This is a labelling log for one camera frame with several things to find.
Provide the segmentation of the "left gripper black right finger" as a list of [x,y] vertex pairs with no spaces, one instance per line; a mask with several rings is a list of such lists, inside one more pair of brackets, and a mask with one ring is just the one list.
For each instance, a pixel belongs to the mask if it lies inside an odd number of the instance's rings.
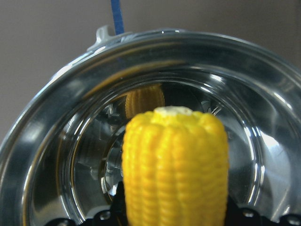
[[300,226],[301,216],[298,214],[286,214],[274,222],[257,211],[238,207],[234,200],[228,196],[227,211],[225,217],[226,226]]

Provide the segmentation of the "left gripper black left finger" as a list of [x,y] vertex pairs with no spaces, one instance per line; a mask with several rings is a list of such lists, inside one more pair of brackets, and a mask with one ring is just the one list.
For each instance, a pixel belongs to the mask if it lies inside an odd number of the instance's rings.
[[102,210],[88,218],[84,222],[85,226],[127,226],[127,214],[124,194],[124,184],[119,182],[116,194],[113,197],[111,206],[108,210]]

